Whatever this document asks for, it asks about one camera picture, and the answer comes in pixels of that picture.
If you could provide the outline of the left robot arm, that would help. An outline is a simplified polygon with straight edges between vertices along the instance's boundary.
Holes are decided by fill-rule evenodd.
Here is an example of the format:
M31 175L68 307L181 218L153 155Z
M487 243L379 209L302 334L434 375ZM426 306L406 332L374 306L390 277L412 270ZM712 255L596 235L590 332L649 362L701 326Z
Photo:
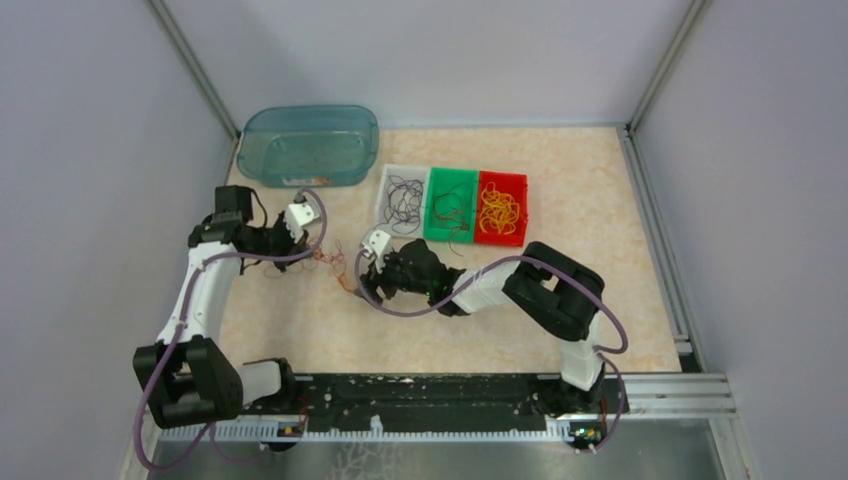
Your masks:
M218 345L230 290L246 261L285 271L320 243L307 230L326 219L314 190L300 189L272 225L252 225L257 202L250 187L216 188L213 212L188 237L187 271L172 314L156 341L134 353L143 389L139 411L162 429L232 420L257 400L277 414L298 404L300 388L286 359L235 367Z

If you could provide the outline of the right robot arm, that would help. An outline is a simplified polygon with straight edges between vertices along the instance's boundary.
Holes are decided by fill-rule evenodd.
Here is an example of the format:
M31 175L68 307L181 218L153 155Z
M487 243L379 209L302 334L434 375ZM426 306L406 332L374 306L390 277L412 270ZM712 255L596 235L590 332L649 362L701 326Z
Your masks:
M369 241L356 259L368 264L354 266L355 292L383 313L399 292L423 296L423 314L447 317L515 306L558 340L567 406L588 412L601 400L605 368L595 321L610 310L602 301L605 282L590 268L538 241L478 270L447 266L422 239L398 250Z

